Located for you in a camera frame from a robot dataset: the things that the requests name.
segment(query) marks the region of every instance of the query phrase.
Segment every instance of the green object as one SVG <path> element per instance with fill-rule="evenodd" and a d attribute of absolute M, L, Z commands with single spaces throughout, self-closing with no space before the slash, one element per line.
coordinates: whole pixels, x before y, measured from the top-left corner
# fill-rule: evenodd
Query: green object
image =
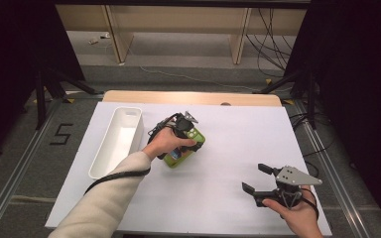
<path fill-rule="evenodd" d="M 186 132 L 188 138 L 194 139 L 197 142 L 204 143 L 205 137 L 200 134 L 200 132 L 196 128 L 190 129 L 190 131 Z M 187 157 L 189 157 L 193 151 L 187 150 L 185 152 L 180 152 L 179 149 L 174 149 L 169 154 L 166 154 L 163 157 L 163 160 L 170 168 L 177 167 L 182 161 L 184 161 Z"/>

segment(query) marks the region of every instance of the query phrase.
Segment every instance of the white tabletop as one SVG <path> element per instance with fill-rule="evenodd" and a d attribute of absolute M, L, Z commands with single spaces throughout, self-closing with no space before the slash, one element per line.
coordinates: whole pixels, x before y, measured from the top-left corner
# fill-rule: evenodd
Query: white tabletop
<path fill-rule="evenodd" d="M 272 176 L 258 164 L 280 169 L 292 166 L 307 172 L 284 107 L 168 105 L 100 102 L 66 177 L 46 227 L 55 228 L 92 184 L 88 170 L 104 137 L 114 110 L 120 106 L 143 111 L 142 149 L 147 132 L 177 112 L 189 111 L 205 136 L 201 149 L 170 169 L 163 161 L 152 163 L 118 230 L 169 235 L 292 235 L 286 222 L 269 208 L 256 207 L 242 190 L 244 181 L 256 190 L 276 188 Z M 319 199 L 318 225 L 331 235 Z"/>

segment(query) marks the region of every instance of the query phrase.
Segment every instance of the hand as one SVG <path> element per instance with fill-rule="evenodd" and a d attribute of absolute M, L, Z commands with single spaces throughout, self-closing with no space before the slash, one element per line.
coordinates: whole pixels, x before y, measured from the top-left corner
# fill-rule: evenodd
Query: hand
<path fill-rule="evenodd" d="M 302 186 L 302 188 L 311 190 L 307 185 Z M 315 198 L 310 192 L 302 190 L 302 194 L 305 199 L 315 204 Z M 277 201 L 268 198 L 262 200 L 262 203 L 279 213 L 286 220 L 290 229 L 299 237 L 323 237 L 318 227 L 317 214 L 307 203 L 301 201 L 297 206 L 292 207 L 291 210 Z"/>
<path fill-rule="evenodd" d="M 193 139 L 182 139 L 173 133 L 172 128 L 163 128 L 142 151 L 147 154 L 151 160 L 164 153 L 169 153 L 177 147 L 191 147 L 196 145 Z"/>

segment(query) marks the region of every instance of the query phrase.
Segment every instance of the forearm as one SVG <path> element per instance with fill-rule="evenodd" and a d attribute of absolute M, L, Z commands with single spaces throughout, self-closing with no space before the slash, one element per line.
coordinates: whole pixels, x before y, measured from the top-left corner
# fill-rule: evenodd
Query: forearm
<path fill-rule="evenodd" d="M 112 174 L 143 171 L 151 165 L 143 152 L 127 157 Z M 72 209 L 50 237 L 111 237 L 143 177 L 120 178 L 98 184 Z"/>

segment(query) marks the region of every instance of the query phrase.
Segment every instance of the white plastic tray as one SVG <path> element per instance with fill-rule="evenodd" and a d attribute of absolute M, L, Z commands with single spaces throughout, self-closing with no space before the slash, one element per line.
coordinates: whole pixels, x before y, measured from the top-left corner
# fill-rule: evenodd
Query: white plastic tray
<path fill-rule="evenodd" d="M 143 132 L 140 108 L 117 108 L 89 169 L 89 176 L 100 179 L 113 171 L 131 153 L 137 152 Z"/>

